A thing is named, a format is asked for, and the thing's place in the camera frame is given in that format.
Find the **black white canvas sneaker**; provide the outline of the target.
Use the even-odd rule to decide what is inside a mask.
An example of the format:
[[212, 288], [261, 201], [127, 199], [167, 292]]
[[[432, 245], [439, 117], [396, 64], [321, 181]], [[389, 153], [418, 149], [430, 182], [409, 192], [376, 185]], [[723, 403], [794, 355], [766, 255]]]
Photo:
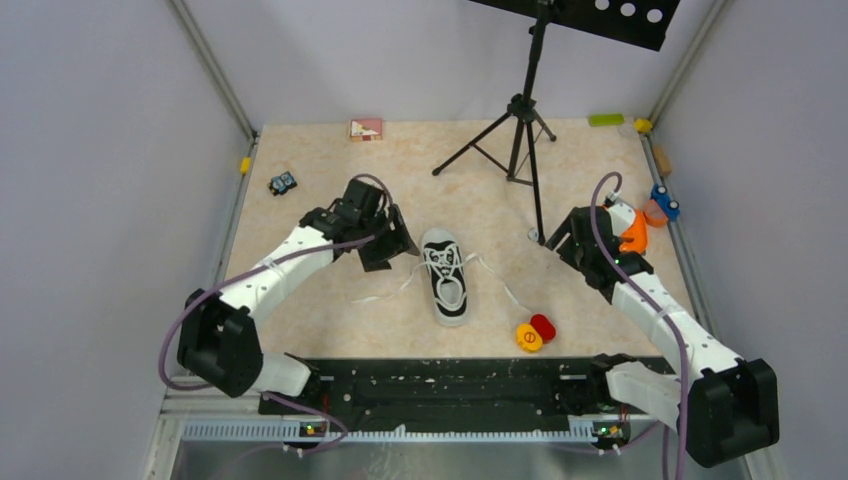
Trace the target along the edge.
[[427, 271], [439, 324], [454, 328], [467, 322], [468, 288], [464, 256], [447, 230], [431, 228], [422, 236], [422, 263]]

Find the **white shoelace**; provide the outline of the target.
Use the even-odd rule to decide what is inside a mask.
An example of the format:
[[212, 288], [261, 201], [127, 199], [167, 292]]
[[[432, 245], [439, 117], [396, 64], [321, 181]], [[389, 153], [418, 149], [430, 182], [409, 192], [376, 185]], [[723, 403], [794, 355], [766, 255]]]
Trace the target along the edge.
[[[527, 306], [525, 306], [524, 304], [522, 304], [522, 303], [519, 301], [519, 299], [515, 296], [515, 294], [513, 293], [513, 291], [510, 289], [510, 287], [509, 287], [508, 283], [507, 283], [507, 282], [506, 282], [506, 281], [505, 281], [505, 280], [504, 280], [501, 276], [499, 276], [495, 270], [493, 270], [493, 269], [490, 267], [490, 265], [489, 265], [489, 264], [488, 264], [488, 263], [484, 260], [483, 256], [482, 256], [482, 255], [480, 255], [479, 253], [477, 253], [477, 252], [472, 252], [471, 254], [468, 254], [468, 255], [467, 255], [467, 256], [465, 256], [465, 257], [464, 257], [464, 259], [460, 262], [460, 265], [461, 265], [461, 266], [464, 266], [464, 265], [466, 265], [466, 264], [471, 263], [473, 260], [476, 260], [476, 261], [477, 261], [477, 262], [478, 262], [478, 263], [479, 263], [479, 264], [480, 264], [480, 265], [481, 265], [481, 266], [482, 266], [482, 267], [483, 267], [483, 268], [484, 268], [484, 269], [485, 269], [485, 270], [486, 270], [486, 271], [487, 271], [487, 272], [488, 272], [488, 273], [489, 273], [489, 274], [490, 274], [490, 275], [491, 275], [491, 276], [492, 276], [495, 280], [497, 280], [497, 281], [499, 282], [499, 284], [500, 284], [500, 285], [502, 286], [502, 288], [503, 288], [504, 293], [507, 295], [507, 297], [510, 299], [510, 301], [511, 301], [511, 302], [512, 302], [512, 303], [513, 303], [516, 307], [518, 307], [518, 308], [522, 309], [523, 311], [525, 311], [525, 312], [526, 312], [526, 313], [528, 313], [529, 315], [533, 315], [533, 314], [534, 314], [534, 312], [533, 312], [530, 308], [528, 308]], [[364, 303], [374, 302], [374, 301], [389, 300], [389, 299], [391, 299], [391, 298], [393, 298], [393, 297], [395, 297], [395, 296], [397, 296], [397, 295], [401, 294], [404, 290], [406, 290], [406, 289], [408, 288], [408, 286], [411, 284], [411, 282], [414, 280], [414, 278], [415, 278], [415, 276], [416, 276], [417, 272], [418, 272], [420, 269], [422, 269], [423, 267], [426, 267], [426, 266], [430, 266], [430, 265], [431, 265], [431, 262], [430, 262], [430, 261], [424, 261], [424, 262], [421, 262], [421, 263], [418, 263], [417, 265], [415, 265], [415, 266], [414, 266], [414, 267], [410, 270], [410, 274], [409, 274], [409, 276], [408, 276], [408, 277], [404, 280], [404, 282], [403, 282], [403, 283], [402, 283], [402, 284], [401, 284], [401, 285], [400, 285], [400, 286], [399, 286], [396, 290], [394, 290], [393, 292], [388, 293], [388, 294], [385, 294], [385, 295], [372, 295], [372, 296], [367, 296], [367, 297], [363, 297], [363, 298], [355, 299], [355, 300], [353, 300], [353, 301], [352, 301], [352, 304], [364, 304]]]

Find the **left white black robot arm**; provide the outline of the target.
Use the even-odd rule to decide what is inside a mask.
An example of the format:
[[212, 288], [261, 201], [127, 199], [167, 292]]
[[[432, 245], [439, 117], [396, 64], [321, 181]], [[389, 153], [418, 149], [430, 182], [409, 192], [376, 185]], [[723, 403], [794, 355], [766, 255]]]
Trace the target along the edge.
[[312, 369], [289, 354], [264, 352], [259, 330], [299, 285], [349, 252], [357, 252], [366, 272], [419, 253], [400, 207], [372, 174], [354, 176], [328, 207], [307, 212], [252, 269], [193, 292], [163, 346], [175, 344], [177, 363], [205, 388], [231, 398], [281, 393], [295, 412], [314, 410], [321, 388], [311, 380]]

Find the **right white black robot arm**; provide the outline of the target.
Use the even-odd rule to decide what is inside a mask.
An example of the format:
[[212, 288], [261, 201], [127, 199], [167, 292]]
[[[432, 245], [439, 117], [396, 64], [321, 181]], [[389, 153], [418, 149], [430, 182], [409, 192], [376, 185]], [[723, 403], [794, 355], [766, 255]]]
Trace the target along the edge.
[[627, 404], [653, 416], [705, 468], [779, 441], [776, 372], [765, 360], [746, 360], [723, 345], [641, 254], [620, 251], [607, 209], [573, 208], [545, 246], [625, 314], [672, 370], [660, 374], [630, 355], [600, 354], [586, 385], [594, 409], [612, 412]]

